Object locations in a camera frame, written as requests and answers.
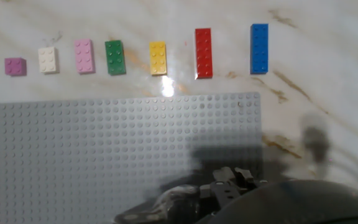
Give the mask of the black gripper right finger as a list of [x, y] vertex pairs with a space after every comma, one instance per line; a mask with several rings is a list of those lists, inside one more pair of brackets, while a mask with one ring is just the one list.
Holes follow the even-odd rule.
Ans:
[[214, 182], [200, 186], [200, 214], [216, 214], [241, 195], [256, 189], [260, 182], [250, 170], [223, 167], [213, 171]]

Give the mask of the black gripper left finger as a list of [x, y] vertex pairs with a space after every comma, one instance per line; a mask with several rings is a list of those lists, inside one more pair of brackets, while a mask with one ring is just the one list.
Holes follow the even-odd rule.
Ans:
[[199, 219], [199, 210], [200, 188], [195, 185], [179, 185], [158, 196], [148, 209], [116, 215], [114, 223], [196, 223]]

